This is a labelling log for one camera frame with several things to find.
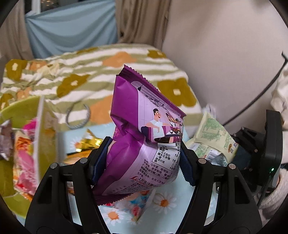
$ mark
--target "screw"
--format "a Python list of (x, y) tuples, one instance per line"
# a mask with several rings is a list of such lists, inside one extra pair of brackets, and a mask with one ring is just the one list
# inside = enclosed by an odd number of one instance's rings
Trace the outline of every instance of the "screw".
[(206, 159), (204, 159), (204, 158), (199, 158), (199, 159), (198, 159), (198, 162), (201, 163), (201, 164), (205, 164), (205, 163), (206, 163)]
[(81, 163), (86, 163), (87, 161), (88, 161), (88, 158), (81, 158), (81, 159), (80, 159), (80, 162), (81, 162)]
[(229, 167), (230, 167), (231, 169), (235, 169), (235, 168), (236, 168), (236, 166), (235, 166), (233, 163), (230, 163), (230, 164), (229, 164)]
[(50, 165), (50, 167), (51, 167), (52, 169), (56, 168), (57, 166), (58, 166), (57, 163), (52, 163), (52, 164)]

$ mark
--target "striped blanket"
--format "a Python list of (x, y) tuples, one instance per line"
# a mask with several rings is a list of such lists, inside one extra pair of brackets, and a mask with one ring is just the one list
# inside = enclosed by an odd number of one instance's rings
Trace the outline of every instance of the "striped blanket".
[(91, 115), (89, 125), (107, 124), (110, 118), (115, 76), (126, 64), (142, 74), (187, 116), (184, 125), (192, 136), (200, 123), (201, 107), (188, 86), (187, 74), (166, 55), (144, 44), (115, 44), (88, 48), (44, 60), (13, 59), (6, 64), (0, 90), (1, 109), (31, 95), (44, 95), (58, 118), (59, 130), (68, 122), (80, 124)]

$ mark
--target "pink packaging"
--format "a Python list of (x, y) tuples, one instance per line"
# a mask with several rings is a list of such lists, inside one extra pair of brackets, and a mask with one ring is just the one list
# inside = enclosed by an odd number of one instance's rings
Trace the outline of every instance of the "pink packaging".
[(116, 128), (106, 169), (93, 187), (97, 204), (174, 181), (185, 113), (125, 65), (116, 76), (110, 115)]

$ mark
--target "logo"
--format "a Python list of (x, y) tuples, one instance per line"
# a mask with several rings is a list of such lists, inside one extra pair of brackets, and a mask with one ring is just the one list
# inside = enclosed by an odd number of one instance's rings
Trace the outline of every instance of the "logo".
[(134, 177), (130, 178), (130, 179), (131, 179), (131, 182), (134, 182), (135, 180), (137, 180), (137, 177), (138, 177), (138, 176), (134, 176)]

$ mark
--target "white daisy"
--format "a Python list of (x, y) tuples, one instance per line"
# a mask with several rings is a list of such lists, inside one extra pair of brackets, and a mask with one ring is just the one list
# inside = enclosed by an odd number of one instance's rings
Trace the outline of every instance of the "white daisy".
[(104, 212), (102, 217), (106, 224), (111, 224), (115, 226), (116, 223), (121, 223), (120, 220), (124, 218), (124, 212), (115, 208), (103, 207)]
[(70, 141), (70, 150), (73, 150), (75, 152), (75, 143), (81, 141), (81, 137), (74, 137), (72, 141)]
[(135, 217), (132, 217), (132, 216), (128, 216), (126, 220), (127, 220), (127, 223), (130, 223), (131, 225), (140, 224), (142, 222), (141, 219), (139, 219), (138, 221), (135, 221)]
[(158, 213), (164, 211), (167, 214), (168, 209), (175, 208), (177, 205), (173, 202), (176, 201), (176, 197), (173, 197), (172, 193), (156, 193), (153, 199), (154, 208)]

